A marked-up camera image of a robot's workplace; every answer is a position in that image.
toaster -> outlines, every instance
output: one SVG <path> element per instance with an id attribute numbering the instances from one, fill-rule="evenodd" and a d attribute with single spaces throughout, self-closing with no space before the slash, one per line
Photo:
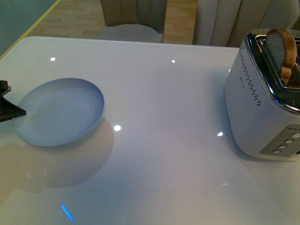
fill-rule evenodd
<path id="1" fill-rule="evenodd" d="M 243 39 L 224 85 L 233 139 L 254 158 L 295 161 L 300 157 L 300 87 L 278 76 L 265 38 L 270 29 L 256 29 Z M 300 32 L 289 30 L 297 44 Z"/>

chair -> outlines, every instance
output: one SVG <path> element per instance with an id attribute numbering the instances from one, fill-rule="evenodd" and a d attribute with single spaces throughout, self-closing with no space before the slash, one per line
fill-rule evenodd
<path id="1" fill-rule="evenodd" d="M 105 28 L 101 40 L 161 43 L 167 0 L 101 0 Z"/>
<path id="2" fill-rule="evenodd" d="M 249 31 L 290 29 L 299 15 L 299 0 L 199 0 L 193 44 L 240 47 Z"/>

white plate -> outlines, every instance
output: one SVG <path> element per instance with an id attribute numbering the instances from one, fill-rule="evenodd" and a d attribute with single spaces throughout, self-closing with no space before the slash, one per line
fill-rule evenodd
<path id="1" fill-rule="evenodd" d="M 100 120 L 104 98 L 94 84 L 64 78 L 35 88 L 18 106 L 27 115 L 13 118 L 17 135 L 33 145 L 56 146 L 89 132 Z"/>

glossy table surface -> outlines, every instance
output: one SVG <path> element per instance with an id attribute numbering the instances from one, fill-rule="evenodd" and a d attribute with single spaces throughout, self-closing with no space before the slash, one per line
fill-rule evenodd
<path id="1" fill-rule="evenodd" d="M 223 85 L 237 51 L 21 41 L 0 61 L 7 100 L 76 77 L 101 89 L 105 108 L 88 134 L 57 147 L 0 123 L 0 224 L 300 224 L 300 162 L 254 159 L 233 142 Z"/>

toaster control panel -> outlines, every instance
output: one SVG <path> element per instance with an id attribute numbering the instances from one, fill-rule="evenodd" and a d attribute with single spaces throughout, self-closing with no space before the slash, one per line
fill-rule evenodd
<path id="1" fill-rule="evenodd" d="M 300 157 L 300 125 L 287 126 L 260 153 L 269 156 Z"/>

